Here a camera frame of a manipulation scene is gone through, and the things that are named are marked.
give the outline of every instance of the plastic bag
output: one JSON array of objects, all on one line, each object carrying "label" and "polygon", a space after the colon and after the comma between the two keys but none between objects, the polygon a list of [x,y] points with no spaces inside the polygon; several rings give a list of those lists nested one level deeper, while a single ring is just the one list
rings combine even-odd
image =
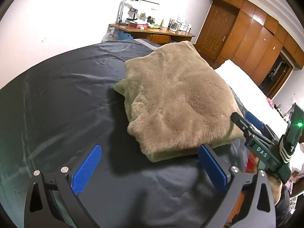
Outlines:
[{"label": "plastic bag", "polygon": [[118,36],[119,30],[111,27],[110,28],[110,32],[106,33],[101,42],[106,42],[106,41],[115,41],[115,40],[120,40],[119,36]]}]

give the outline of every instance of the brown fuzzy blanket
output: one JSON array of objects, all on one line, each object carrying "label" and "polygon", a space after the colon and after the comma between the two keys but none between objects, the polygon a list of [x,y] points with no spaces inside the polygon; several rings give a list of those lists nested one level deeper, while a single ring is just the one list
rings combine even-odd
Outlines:
[{"label": "brown fuzzy blanket", "polygon": [[197,153],[201,144],[243,136],[230,120],[240,112],[226,82],[188,42],[163,45],[126,61],[114,89],[125,97],[128,133],[152,162]]}]

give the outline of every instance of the dark gray bed sheet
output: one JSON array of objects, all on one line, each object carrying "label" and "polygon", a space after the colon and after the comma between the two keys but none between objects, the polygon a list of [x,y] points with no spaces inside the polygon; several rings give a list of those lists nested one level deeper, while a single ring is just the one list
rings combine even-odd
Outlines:
[{"label": "dark gray bed sheet", "polygon": [[[78,196],[102,228],[197,228],[222,200],[197,156],[151,163],[127,133],[124,98],[113,90],[124,62],[152,50],[105,42],[45,60],[0,90],[0,203],[23,227],[34,170],[73,166],[88,147],[102,158]],[[245,170],[244,140],[215,149]]]}]

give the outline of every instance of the ceiling molding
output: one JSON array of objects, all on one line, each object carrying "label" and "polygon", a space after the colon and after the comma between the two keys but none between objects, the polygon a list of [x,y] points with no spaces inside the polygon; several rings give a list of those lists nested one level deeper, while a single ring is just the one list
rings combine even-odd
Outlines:
[{"label": "ceiling molding", "polygon": [[304,50],[304,29],[286,0],[249,1],[263,9],[273,18],[277,19]]}]

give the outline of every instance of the red box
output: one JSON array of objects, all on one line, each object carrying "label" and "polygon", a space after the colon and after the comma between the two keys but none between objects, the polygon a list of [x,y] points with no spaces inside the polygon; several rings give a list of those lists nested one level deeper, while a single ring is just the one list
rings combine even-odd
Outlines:
[{"label": "red box", "polygon": [[139,28],[140,26],[143,26],[144,28],[148,28],[148,24],[136,24],[136,23],[129,23],[129,26]]}]

